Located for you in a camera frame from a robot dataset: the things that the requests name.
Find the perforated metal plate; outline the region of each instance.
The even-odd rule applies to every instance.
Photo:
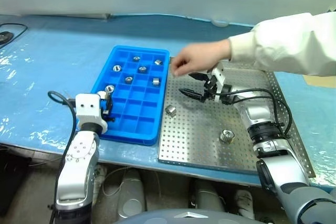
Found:
[[[226,83],[249,88],[271,90],[279,99],[284,99],[276,77],[271,72],[243,69],[244,66],[229,64],[226,66]],[[189,76],[168,77],[164,107],[173,105],[176,116],[162,116],[159,161],[211,168],[233,170],[244,173],[256,173],[257,158],[253,145],[244,128],[238,111],[232,105],[223,105],[214,101],[200,103],[182,95],[179,88],[188,88],[203,93],[203,82]],[[287,124],[286,109],[279,105],[280,121]],[[231,144],[224,144],[218,137],[223,129],[234,132]],[[308,155],[299,132],[293,123],[289,140],[301,165],[309,177],[315,177]]]

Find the white sleeve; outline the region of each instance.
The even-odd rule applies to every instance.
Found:
[[[232,62],[260,70],[336,76],[336,12],[267,20],[229,41]]]

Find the blue plastic tray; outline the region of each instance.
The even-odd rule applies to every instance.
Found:
[[[134,62],[133,57],[140,57]],[[154,62],[161,60],[162,65]],[[120,65],[121,71],[113,71]],[[139,67],[146,67],[146,73],[139,73]],[[102,138],[127,143],[153,145],[158,139],[161,124],[164,92],[169,67],[169,52],[161,49],[116,46],[113,48],[103,70],[99,74],[91,93],[114,85],[113,108],[110,113],[114,122],[108,122],[108,130]],[[132,77],[131,84],[125,83]],[[154,86],[153,78],[159,78],[160,85]]]

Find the human hand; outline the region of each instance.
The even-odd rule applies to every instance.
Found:
[[[182,76],[190,72],[207,70],[214,67],[222,59],[230,59],[231,49],[227,39],[190,44],[183,48],[171,63],[174,76]]]

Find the table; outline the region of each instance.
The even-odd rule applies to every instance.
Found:
[[[65,148],[71,116],[68,108],[47,97],[47,91],[71,97],[90,92],[114,46],[162,48],[175,56],[189,42],[219,40],[250,30],[248,26],[220,28],[199,20],[161,15],[109,20],[0,16],[0,23],[5,22],[24,23],[29,30],[0,49],[0,142],[50,153],[62,153]],[[277,73],[277,78],[318,175],[316,182],[335,185],[335,89],[308,86],[302,76],[294,74]],[[158,144],[102,140],[99,151],[101,162],[260,185],[256,174],[159,163]]]

